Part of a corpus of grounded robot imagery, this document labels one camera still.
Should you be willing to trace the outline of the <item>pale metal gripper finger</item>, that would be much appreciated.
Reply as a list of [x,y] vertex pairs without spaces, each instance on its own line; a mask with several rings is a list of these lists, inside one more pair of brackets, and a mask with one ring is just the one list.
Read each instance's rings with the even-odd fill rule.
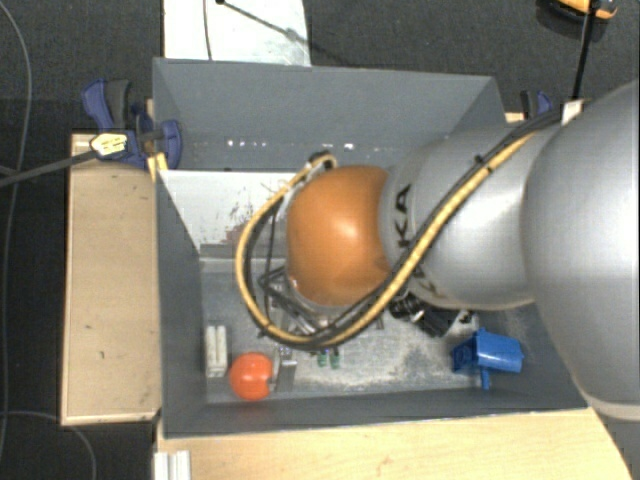
[[294,351],[287,346],[279,346],[276,358],[276,391],[278,393],[291,392],[294,387],[298,365]]

